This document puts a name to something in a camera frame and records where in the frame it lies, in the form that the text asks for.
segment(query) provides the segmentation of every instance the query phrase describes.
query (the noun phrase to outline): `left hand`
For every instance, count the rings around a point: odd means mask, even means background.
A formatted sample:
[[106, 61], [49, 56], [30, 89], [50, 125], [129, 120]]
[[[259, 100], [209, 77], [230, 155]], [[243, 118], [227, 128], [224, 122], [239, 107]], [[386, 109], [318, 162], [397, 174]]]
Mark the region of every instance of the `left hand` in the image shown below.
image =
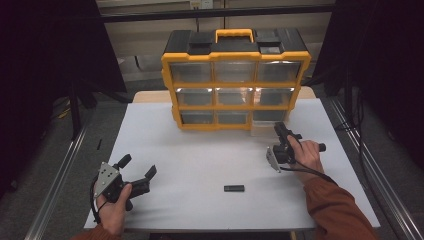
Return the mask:
[[[118, 201], [116, 203], [106, 203], [99, 211], [103, 228], [112, 235], [120, 236], [124, 232], [125, 203], [131, 194], [131, 190], [131, 184], [125, 185]], [[106, 197], [100, 195], [96, 200], [97, 207], [102, 206], [106, 201]]]

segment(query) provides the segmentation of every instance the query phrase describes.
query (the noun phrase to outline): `person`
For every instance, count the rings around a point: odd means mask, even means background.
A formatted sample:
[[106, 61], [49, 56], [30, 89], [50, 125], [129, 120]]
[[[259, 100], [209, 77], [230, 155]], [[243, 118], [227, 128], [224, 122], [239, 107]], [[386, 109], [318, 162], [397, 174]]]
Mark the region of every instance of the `person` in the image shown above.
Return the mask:
[[[314, 141], [298, 143], [291, 136], [287, 140], [292, 146], [295, 158], [304, 166], [324, 173], [319, 155], [319, 145]], [[303, 168], [299, 164], [291, 165], [292, 168]], [[308, 213], [315, 220], [315, 239], [378, 239], [368, 219], [355, 204], [355, 199], [346, 190], [335, 183], [305, 172], [295, 172], [303, 183], [306, 193], [306, 207]], [[89, 232], [82, 233], [73, 240], [106, 239], [117, 240], [124, 230], [125, 202], [131, 193], [128, 185], [123, 189], [119, 200], [107, 203], [100, 211], [102, 224]], [[97, 206], [101, 206], [106, 199], [99, 197]]]

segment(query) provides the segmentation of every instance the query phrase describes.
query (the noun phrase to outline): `white tabletop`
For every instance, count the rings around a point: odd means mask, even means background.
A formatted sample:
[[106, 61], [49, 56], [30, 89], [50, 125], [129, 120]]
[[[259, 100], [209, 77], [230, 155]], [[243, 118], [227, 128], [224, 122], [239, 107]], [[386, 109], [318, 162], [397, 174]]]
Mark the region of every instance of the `white tabletop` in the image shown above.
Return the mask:
[[[298, 99], [287, 127], [304, 139], [327, 145], [321, 153], [326, 173], [347, 189], [371, 222], [379, 222], [319, 99]], [[305, 193], [291, 172], [268, 164], [266, 147], [277, 137], [251, 137], [249, 131], [182, 131], [171, 103], [133, 103], [128, 109], [109, 163], [125, 154], [124, 181], [158, 173], [151, 192], [132, 199], [126, 229], [146, 232], [288, 231], [314, 228]], [[224, 185], [245, 185], [241, 193]], [[85, 228], [95, 227], [88, 215]]]

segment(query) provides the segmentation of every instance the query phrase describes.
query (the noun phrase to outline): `yellow handle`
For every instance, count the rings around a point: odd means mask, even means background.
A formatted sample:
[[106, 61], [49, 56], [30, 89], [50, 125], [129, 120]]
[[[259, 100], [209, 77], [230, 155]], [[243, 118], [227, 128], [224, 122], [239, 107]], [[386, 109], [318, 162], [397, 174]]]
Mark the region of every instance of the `yellow handle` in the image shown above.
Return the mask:
[[252, 29], [218, 29], [215, 31], [215, 43], [218, 43], [219, 37], [249, 37], [253, 42]]

